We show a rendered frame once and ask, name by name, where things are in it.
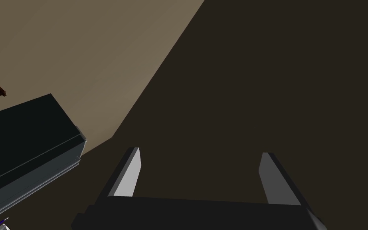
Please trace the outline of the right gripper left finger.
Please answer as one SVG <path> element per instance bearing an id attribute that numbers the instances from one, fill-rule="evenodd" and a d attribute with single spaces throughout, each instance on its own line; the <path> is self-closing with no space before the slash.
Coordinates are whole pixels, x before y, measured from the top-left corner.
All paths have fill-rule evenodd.
<path id="1" fill-rule="evenodd" d="M 111 196 L 132 197 L 141 167 L 140 149 L 138 147 L 128 148 L 100 192 L 98 200 Z"/>

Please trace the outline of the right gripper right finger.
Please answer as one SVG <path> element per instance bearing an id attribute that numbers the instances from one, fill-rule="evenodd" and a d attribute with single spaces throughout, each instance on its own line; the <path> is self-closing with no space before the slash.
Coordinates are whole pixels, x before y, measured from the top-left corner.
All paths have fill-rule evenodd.
<path id="1" fill-rule="evenodd" d="M 258 173 L 268 203 L 309 206 L 274 153 L 262 153 Z"/>

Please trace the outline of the dark grey appliance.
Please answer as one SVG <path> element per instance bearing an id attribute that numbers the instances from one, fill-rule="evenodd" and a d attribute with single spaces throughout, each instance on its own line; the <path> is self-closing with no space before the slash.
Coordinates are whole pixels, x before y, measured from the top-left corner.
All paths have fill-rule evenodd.
<path id="1" fill-rule="evenodd" d="M 0 111 L 0 215 L 77 166 L 86 138 L 52 94 Z"/>

